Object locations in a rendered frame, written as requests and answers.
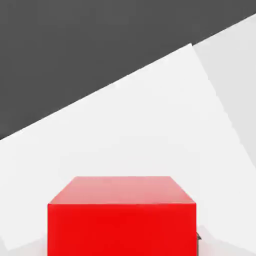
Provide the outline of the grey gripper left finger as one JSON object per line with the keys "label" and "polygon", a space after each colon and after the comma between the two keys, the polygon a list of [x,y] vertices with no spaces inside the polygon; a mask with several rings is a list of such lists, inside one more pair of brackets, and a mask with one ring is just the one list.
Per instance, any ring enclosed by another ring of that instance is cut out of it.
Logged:
{"label": "grey gripper left finger", "polygon": [[0,256],[47,256],[46,236],[15,249],[7,250],[0,237]]}

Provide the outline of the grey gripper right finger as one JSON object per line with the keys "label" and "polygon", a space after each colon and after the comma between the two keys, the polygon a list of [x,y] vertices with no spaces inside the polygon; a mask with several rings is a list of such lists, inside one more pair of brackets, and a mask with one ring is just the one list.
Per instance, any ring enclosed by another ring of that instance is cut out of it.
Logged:
{"label": "grey gripper right finger", "polygon": [[254,252],[215,239],[203,225],[198,226],[197,233],[201,237],[198,241],[198,256],[256,256]]}

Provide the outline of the small red cube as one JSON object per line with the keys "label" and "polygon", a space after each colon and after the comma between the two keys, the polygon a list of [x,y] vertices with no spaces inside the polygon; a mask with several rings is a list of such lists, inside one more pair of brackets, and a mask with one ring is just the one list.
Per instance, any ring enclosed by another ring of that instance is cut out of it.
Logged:
{"label": "small red cube", "polygon": [[47,206],[47,256],[198,256],[197,205],[169,176],[77,176]]}

